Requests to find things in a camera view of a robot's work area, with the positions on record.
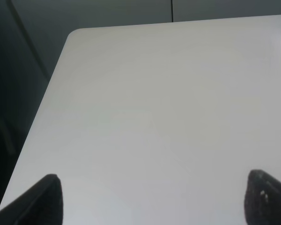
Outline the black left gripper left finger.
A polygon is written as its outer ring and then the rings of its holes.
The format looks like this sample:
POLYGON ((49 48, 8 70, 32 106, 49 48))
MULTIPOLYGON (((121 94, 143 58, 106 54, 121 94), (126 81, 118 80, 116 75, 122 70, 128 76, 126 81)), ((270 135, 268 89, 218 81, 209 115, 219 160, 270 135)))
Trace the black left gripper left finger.
POLYGON ((25 193, 0 210, 0 225, 63 224, 61 181, 48 174, 25 193))

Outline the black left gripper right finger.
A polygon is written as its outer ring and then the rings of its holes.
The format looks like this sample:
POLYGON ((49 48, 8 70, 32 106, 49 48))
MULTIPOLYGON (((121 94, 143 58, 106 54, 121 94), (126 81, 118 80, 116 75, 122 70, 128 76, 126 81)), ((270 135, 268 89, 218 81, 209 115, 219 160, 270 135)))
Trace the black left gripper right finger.
POLYGON ((244 215, 248 225, 281 225, 281 182, 263 170, 251 170, 244 215))

